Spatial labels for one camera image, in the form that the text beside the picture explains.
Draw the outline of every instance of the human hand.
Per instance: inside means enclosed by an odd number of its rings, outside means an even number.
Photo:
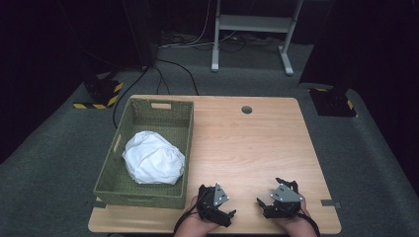
[[[310,217],[305,200],[301,202],[301,209],[298,213]],[[300,217],[294,218],[275,218],[274,221],[280,225],[291,237],[316,237],[316,233],[311,224]]]
[[[191,215],[189,215],[179,226],[174,237],[202,237],[206,236],[207,233],[216,229],[219,225],[213,222],[202,220],[198,214],[198,210],[195,206],[198,197],[192,198],[191,205],[187,211],[192,209]]]

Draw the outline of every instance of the white metal frame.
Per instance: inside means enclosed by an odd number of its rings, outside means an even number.
[[[216,2],[215,13],[215,34],[212,47],[212,65],[211,70],[217,72],[219,69],[219,31],[249,31],[249,32],[272,32],[272,33],[287,33],[284,45],[279,46],[281,59],[283,60],[284,68],[288,76],[293,76],[293,68],[291,67],[290,59],[287,51],[293,36],[293,30],[298,19],[299,10],[301,9],[303,0],[297,0],[296,7],[293,11],[293,16],[290,18],[272,18],[272,17],[254,17],[254,16],[232,16],[220,14],[221,0]]]

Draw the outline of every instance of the basket handle slot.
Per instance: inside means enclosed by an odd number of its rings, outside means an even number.
[[[172,104],[171,103],[151,102],[150,105],[151,105],[152,109],[172,110]]]
[[[114,152],[117,152],[118,146],[120,145],[120,141],[121,141],[121,134],[118,135],[117,141],[115,142]]]

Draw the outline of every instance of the table top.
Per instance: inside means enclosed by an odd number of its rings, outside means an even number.
[[[237,209],[232,224],[212,233],[284,233],[262,215],[256,198],[266,204],[278,187],[275,178],[296,181],[311,217],[324,234],[341,230],[298,102],[293,98],[134,96],[142,99],[194,101],[194,134],[186,207],[200,185],[220,183],[230,200],[219,209]],[[244,106],[252,109],[244,114]],[[106,205],[94,207],[93,232],[172,233],[184,210]]]

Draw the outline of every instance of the crumpled white fabric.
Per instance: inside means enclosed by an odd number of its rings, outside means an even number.
[[[123,153],[129,175],[139,184],[176,184],[185,156],[157,132],[137,133]]]

